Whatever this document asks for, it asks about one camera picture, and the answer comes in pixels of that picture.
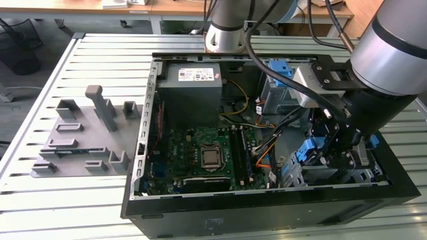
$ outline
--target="metal bracket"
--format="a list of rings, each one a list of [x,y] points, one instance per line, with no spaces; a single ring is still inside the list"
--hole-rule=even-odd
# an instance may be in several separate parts
[[[311,70],[316,76],[320,87],[325,90],[368,89],[368,87],[357,80],[349,61],[345,63],[335,63],[333,61],[324,63],[315,61],[311,65]]]

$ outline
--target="robotic arm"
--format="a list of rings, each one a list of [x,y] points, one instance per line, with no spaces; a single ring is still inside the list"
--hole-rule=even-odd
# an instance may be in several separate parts
[[[280,0],[267,17],[261,16],[273,2],[217,0],[205,36],[207,49],[241,52],[244,20],[264,18],[263,21],[275,22],[289,17],[284,13],[293,12],[296,1]],[[372,167],[367,149],[376,146],[373,133],[427,90],[425,11],[425,0],[384,1],[356,48],[349,49],[349,61],[335,63],[325,56],[308,68],[297,68],[293,91],[299,105],[309,108],[308,136],[295,152],[303,165]],[[247,47],[257,63],[252,48]],[[264,65],[257,66],[269,76],[276,74]],[[328,106],[317,99],[328,101]],[[331,103],[341,111],[339,116]]]

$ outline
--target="slotted aluminum table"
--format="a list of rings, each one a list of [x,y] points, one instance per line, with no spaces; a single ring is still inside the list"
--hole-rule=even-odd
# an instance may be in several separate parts
[[[304,37],[255,37],[257,53],[349,54]],[[188,35],[86,34],[72,39],[0,161],[0,239],[140,240],[130,221],[120,219],[124,176],[32,178],[30,167],[46,141],[60,99],[90,106],[88,85],[101,85],[112,104],[144,104],[153,52],[203,52],[203,38]],[[385,207],[347,225],[203,237],[203,239],[425,239],[427,122],[412,103],[381,129],[423,196]]]

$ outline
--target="sticker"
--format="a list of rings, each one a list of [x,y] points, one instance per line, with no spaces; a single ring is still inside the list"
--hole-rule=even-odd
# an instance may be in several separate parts
[[[213,68],[181,68],[177,81],[213,81]]]
[[[146,11],[128,11],[129,14],[148,14]]]
[[[268,173],[268,178],[269,178],[269,180],[271,180],[273,183],[276,183],[277,177],[276,177],[276,175],[273,174],[272,171]]]
[[[263,107],[261,106],[256,106],[256,114],[257,115],[263,114]]]

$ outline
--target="gray carpet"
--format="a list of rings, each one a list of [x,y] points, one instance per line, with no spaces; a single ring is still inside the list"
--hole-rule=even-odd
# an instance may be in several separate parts
[[[148,21],[126,21],[130,27],[122,28],[118,20],[65,20],[65,29],[62,30],[57,28],[52,19],[32,20],[32,23],[42,41],[42,46],[34,50],[41,62],[41,69],[30,75],[18,76],[14,75],[0,62],[0,83],[5,87],[42,87],[45,85],[73,32],[102,34],[152,33],[150,23]],[[9,103],[0,101],[1,141],[12,141],[40,92],[40,90],[32,88],[9,89],[9,91],[14,95],[14,101]],[[5,150],[6,145],[0,144],[0,156],[2,156]]]

